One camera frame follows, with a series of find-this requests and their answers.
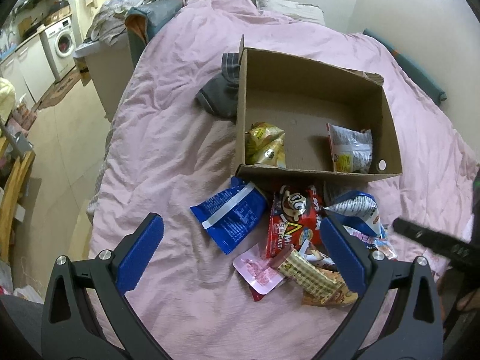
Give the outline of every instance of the cabinet door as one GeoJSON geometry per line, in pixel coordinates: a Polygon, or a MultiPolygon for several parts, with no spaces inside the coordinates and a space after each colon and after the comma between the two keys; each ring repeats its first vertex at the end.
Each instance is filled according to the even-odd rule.
{"type": "Polygon", "coordinates": [[[27,84],[23,79],[22,71],[20,70],[20,63],[15,54],[8,57],[0,66],[1,75],[6,78],[15,88],[15,99],[20,102],[23,97],[23,102],[28,109],[32,109],[35,102],[33,101],[30,91],[28,91],[27,84]]]}
{"type": "Polygon", "coordinates": [[[49,62],[43,51],[40,36],[37,35],[32,40],[29,40],[15,53],[20,61],[23,78],[34,100],[37,102],[55,81],[49,62]]]}

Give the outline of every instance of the pillow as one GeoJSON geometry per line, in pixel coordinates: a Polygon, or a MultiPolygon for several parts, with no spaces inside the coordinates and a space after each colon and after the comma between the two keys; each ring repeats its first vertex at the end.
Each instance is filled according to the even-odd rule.
{"type": "Polygon", "coordinates": [[[325,26],[323,11],[316,5],[299,4],[289,0],[255,0],[258,9],[283,13],[292,19],[325,26]]]}

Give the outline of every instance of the metal bolt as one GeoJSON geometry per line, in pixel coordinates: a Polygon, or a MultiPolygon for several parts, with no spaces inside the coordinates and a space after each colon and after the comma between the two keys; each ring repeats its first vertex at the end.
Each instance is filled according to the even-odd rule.
{"type": "Polygon", "coordinates": [[[385,255],[381,251],[378,251],[378,250],[374,251],[371,254],[371,256],[378,261],[381,261],[385,258],[385,255]]]}
{"type": "Polygon", "coordinates": [[[111,250],[102,250],[98,255],[101,260],[108,260],[112,256],[111,250]]]}
{"type": "Polygon", "coordinates": [[[418,256],[417,257],[417,263],[419,263],[421,266],[425,266],[428,264],[428,261],[425,257],[423,256],[418,256]]]}
{"type": "Polygon", "coordinates": [[[63,266],[64,263],[67,262],[67,258],[65,256],[60,256],[57,258],[57,264],[63,266]]]}

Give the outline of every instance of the rug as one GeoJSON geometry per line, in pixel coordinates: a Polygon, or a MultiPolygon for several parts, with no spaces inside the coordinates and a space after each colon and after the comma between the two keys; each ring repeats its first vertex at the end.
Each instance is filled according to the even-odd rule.
{"type": "Polygon", "coordinates": [[[34,111],[53,107],[60,103],[66,94],[80,80],[80,73],[77,68],[73,68],[63,77],[62,81],[53,84],[42,96],[40,101],[35,104],[34,111]]]}

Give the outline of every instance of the pink bedsheet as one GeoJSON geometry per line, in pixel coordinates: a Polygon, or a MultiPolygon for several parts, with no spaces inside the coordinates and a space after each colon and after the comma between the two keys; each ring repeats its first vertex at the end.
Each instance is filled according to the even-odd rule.
{"type": "MultiPolygon", "coordinates": [[[[403,216],[460,236],[470,217],[472,150],[380,43],[262,14],[250,0],[190,0],[148,44],[124,93],[90,252],[113,249],[149,212],[163,216],[165,237],[127,298],[175,360],[311,359],[349,310],[301,306],[294,283],[253,302],[232,261],[266,236],[268,215],[225,256],[190,213],[229,184],[235,126],[207,114],[194,96],[242,35],[249,47],[383,75],[403,163],[403,176],[369,186],[383,223],[403,216]]],[[[392,240],[402,260],[424,252],[392,240]]],[[[384,308],[367,342],[385,315],[384,308]]]]}

